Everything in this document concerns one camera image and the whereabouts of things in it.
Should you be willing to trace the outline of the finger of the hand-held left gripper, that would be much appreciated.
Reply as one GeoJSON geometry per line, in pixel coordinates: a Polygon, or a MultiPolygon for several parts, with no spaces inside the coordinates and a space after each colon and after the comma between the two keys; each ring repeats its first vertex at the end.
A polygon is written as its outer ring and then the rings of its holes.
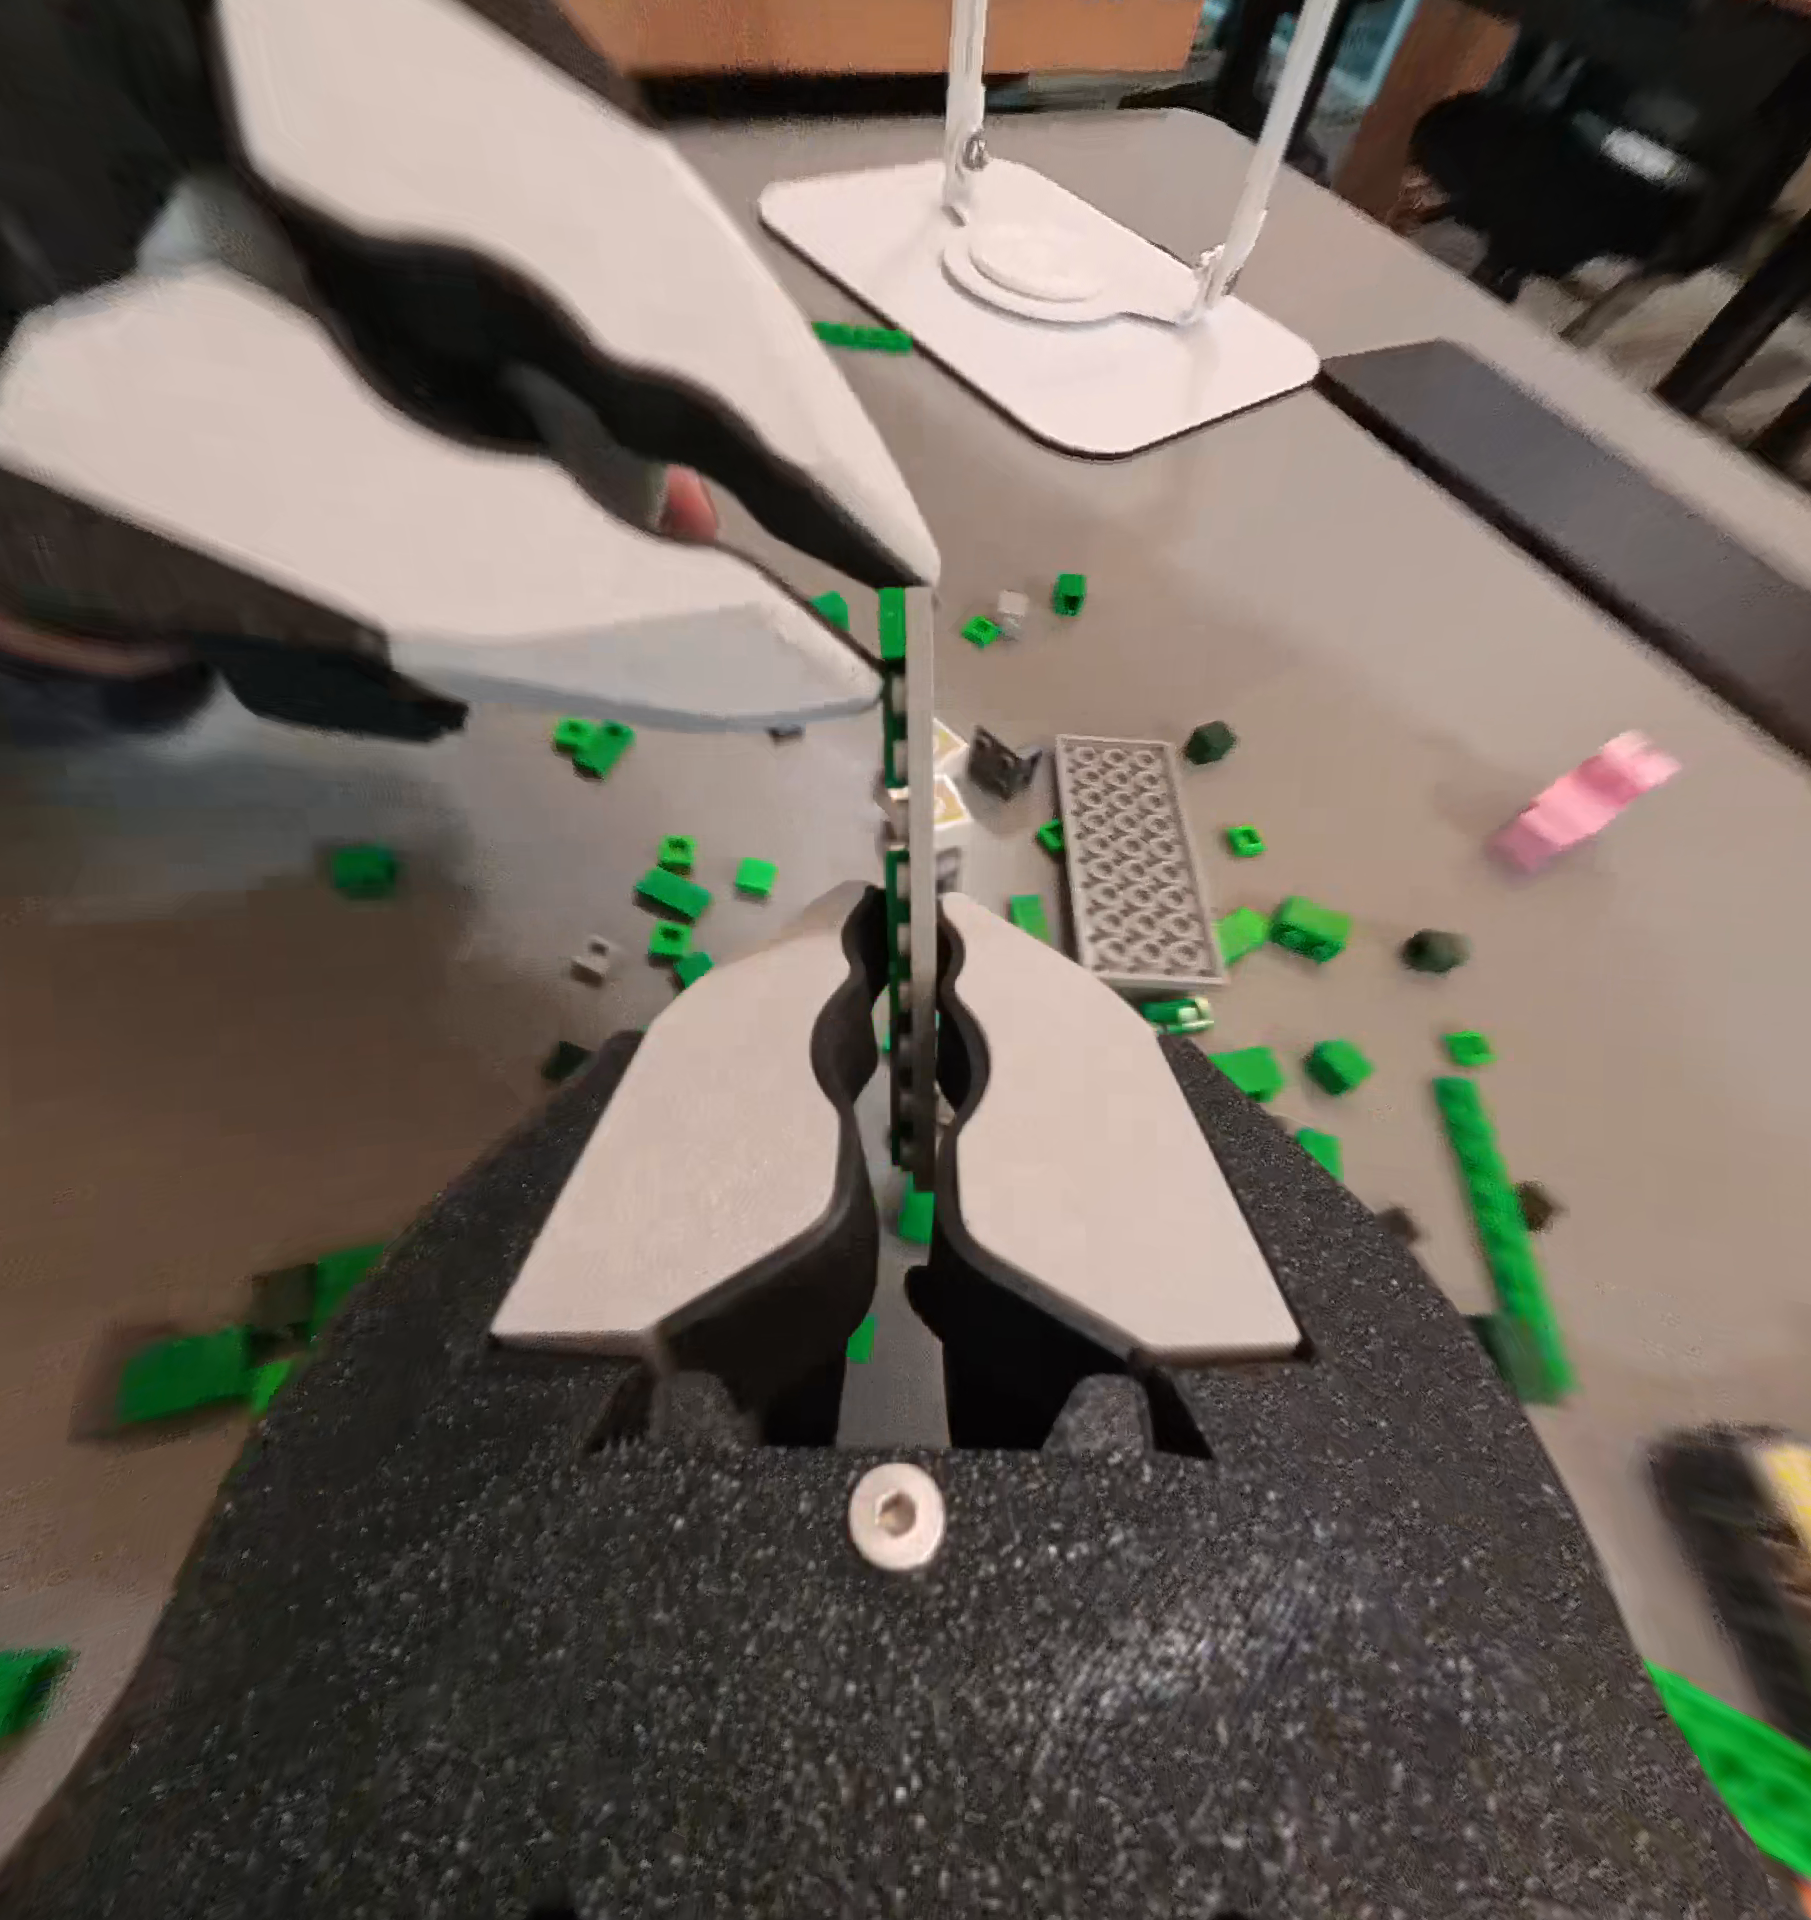
{"type": "Polygon", "coordinates": [[[861,400],[668,135],[465,4],[214,4],[214,58],[273,197],[474,263],[622,450],[863,583],[940,581],[861,400]]]}
{"type": "Polygon", "coordinates": [[[607,516],[548,459],[436,436],[222,267],[27,315],[0,358],[0,469],[340,614],[468,702],[765,732],[880,697],[763,567],[607,516]]]}

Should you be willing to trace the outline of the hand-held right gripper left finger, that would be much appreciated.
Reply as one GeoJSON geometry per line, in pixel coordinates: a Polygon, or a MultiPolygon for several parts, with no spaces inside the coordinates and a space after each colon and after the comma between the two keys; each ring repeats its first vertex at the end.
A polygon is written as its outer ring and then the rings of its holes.
{"type": "Polygon", "coordinates": [[[880,894],[845,881],[678,992],[632,1052],[490,1322],[509,1347],[809,1373],[877,1262],[860,1100],[880,894]]]}

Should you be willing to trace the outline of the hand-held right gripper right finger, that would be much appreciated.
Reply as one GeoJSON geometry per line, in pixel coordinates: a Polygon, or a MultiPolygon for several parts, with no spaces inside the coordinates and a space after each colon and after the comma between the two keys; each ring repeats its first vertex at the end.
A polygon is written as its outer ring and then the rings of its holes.
{"type": "Polygon", "coordinates": [[[922,1280],[942,1335],[1024,1325],[1120,1369],[1295,1357],[1302,1326],[1157,1028],[977,900],[942,900],[950,1105],[922,1280]]]}

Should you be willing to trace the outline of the grey brick plate green tiles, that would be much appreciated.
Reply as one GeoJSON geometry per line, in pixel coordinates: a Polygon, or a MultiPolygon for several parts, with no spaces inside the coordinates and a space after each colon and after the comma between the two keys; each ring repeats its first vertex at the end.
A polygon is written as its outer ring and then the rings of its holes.
{"type": "Polygon", "coordinates": [[[921,1190],[940,1154],[937,591],[879,594],[894,1165],[921,1190]]]}

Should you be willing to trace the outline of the wooden desk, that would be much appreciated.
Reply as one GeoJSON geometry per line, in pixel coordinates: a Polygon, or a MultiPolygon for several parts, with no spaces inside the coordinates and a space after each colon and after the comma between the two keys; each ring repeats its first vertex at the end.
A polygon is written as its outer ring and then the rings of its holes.
{"type": "MultiPolygon", "coordinates": [[[[950,1],[566,1],[637,79],[721,72],[942,74],[950,1]]],[[[1181,68],[1201,1],[990,1],[988,72],[1159,74],[1181,68]]]]}

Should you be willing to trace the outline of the grey desk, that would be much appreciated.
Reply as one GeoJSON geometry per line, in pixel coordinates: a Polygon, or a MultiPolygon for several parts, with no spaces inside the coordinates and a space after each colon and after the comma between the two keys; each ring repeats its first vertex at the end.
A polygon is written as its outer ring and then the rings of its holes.
{"type": "Polygon", "coordinates": [[[935,711],[1173,743],[1231,900],[1350,913],[1162,1043],[1302,1357],[1016,1450],[820,1443],[495,1309],[637,1043],[877,875],[879,725],[556,709],[0,750],[0,1915],[1791,1915],[1641,1666],[1667,1427],[1811,1436],[1811,663],[1717,692],[1308,388],[1116,463],[833,354],[943,550],[935,711]],[[1490,856],[1620,732],[1681,772],[1490,856]],[[1418,929],[1466,966],[1408,970],[1418,929]],[[1524,1404],[1431,1081],[1576,1390],[1524,1404]]]}

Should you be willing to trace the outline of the plain grey brick plate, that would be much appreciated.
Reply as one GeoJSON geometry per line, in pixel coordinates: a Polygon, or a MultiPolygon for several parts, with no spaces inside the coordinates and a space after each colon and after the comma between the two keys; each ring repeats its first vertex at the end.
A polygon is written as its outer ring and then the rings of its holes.
{"type": "Polygon", "coordinates": [[[1062,732],[1054,769],[1079,961],[1138,999],[1229,982],[1176,750],[1153,739],[1062,732]]]}

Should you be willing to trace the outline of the white book stand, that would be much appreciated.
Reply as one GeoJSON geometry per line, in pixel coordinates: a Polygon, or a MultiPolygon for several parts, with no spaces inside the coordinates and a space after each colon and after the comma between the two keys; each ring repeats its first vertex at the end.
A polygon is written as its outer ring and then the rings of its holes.
{"type": "Polygon", "coordinates": [[[952,8],[942,160],[781,180],[774,237],[1037,443],[1122,459],[1308,385],[1319,353],[1235,294],[1326,50],[1302,6],[1220,244],[1195,265],[988,147],[990,4],[952,8]]]}

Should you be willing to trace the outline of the pink brick pig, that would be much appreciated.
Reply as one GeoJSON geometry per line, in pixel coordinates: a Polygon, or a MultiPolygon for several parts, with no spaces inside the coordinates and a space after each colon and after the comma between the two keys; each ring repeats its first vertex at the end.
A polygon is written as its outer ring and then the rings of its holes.
{"type": "Polygon", "coordinates": [[[1488,852],[1520,875],[1536,875],[1679,772],[1681,761],[1644,732],[1620,732],[1521,807],[1494,833],[1488,852]]]}

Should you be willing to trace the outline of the black brick assembly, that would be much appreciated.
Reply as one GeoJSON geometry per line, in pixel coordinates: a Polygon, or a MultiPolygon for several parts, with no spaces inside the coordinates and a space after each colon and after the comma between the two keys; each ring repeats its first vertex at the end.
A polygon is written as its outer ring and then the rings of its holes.
{"type": "Polygon", "coordinates": [[[1780,1427],[1694,1427],[1649,1460],[1756,1699],[1811,1749],[1811,1448],[1780,1427]]]}

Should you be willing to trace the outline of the black office chair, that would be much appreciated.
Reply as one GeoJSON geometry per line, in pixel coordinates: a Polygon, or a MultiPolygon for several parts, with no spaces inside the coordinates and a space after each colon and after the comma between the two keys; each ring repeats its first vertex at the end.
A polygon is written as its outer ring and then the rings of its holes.
{"type": "Polygon", "coordinates": [[[1597,259],[1652,259],[1708,186],[1697,160],[1643,131],[1488,90],[1427,109],[1411,159],[1443,217],[1484,239],[1471,282],[1503,303],[1597,259]]]}

